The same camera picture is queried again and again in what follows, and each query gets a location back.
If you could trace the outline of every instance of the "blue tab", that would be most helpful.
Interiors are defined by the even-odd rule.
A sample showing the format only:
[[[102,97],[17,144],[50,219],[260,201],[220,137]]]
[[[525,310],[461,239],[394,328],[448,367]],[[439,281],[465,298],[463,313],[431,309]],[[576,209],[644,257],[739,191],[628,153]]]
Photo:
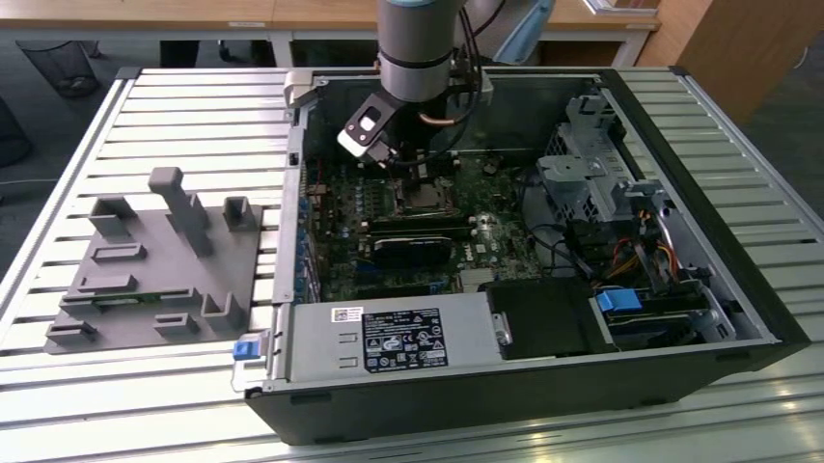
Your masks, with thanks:
[[[640,311],[642,301],[635,289],[607,289],[595,296],[603,312]]]
[[[240,340],[234,343],[233,357],[236,360],[256,360],[261,358],[261,342]]]

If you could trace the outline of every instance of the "power supply label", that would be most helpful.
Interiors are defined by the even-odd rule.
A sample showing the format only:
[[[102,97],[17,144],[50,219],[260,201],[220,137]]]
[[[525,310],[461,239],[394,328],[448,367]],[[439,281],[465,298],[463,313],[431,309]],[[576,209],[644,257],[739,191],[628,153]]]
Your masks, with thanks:
[[[369,373],[449,365],[441,310],[364,313],[361,323]]]

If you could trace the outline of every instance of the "motherboard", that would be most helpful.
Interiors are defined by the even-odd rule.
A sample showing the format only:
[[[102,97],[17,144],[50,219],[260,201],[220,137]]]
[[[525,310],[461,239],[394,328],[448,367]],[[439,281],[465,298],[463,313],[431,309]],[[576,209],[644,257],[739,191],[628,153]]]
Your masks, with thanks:
[[[535,278],[541,263],[521,219],[523,168],[460,154],[424,181],[342,164],[306,188],[324,301],[475,292]]]

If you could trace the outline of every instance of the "mesh trash can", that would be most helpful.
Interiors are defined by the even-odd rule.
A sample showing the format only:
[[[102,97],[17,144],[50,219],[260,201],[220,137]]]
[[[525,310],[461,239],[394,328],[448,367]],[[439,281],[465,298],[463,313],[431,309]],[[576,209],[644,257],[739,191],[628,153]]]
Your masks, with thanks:
[[[61,96],[77,98],[94,93],[101,84],[79,42],[19,41],[18,47]]]
[[[0,167],[18,162],[31,153],[31,142],[26,138],[10,106],[0,98]]]

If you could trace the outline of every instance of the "slotted metal surface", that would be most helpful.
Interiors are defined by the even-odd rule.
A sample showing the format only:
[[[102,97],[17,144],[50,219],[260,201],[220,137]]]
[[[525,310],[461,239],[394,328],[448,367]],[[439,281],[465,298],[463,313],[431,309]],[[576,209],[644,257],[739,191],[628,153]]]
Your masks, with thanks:
[[[94,196],[123,193],[135,208],[162,207],[146,188],[149,172],[159,165],[183,168],[185,186],[199,192],[205,205],[246,195],[268,209],[253,327],[264,328],[270,321],[286,162],[284,72],[146,70],[137,81],[115,83],[77,154],[78,169],[67,170],[66,183],[73,177],[75,181],[66,201],[53,204],[53,221],[39,221],[45,234],[33,232],[31,265],[14,268],[5,282],[11,301],[0,323],[0,461],[662,462],[815,457],[824,446],[820,222],[698,91],[688,91],[664,70],[623,74],[812,337],[811,348],[762,371],[726,378],[678,404],[304,448],[280,442],[233,390],[232,342],[45,354],[57,303],[93,233],[86,215]],[[635,145],[631,149],[654,176],[643,150]],[[50,206],[45,213],[50,215]]]

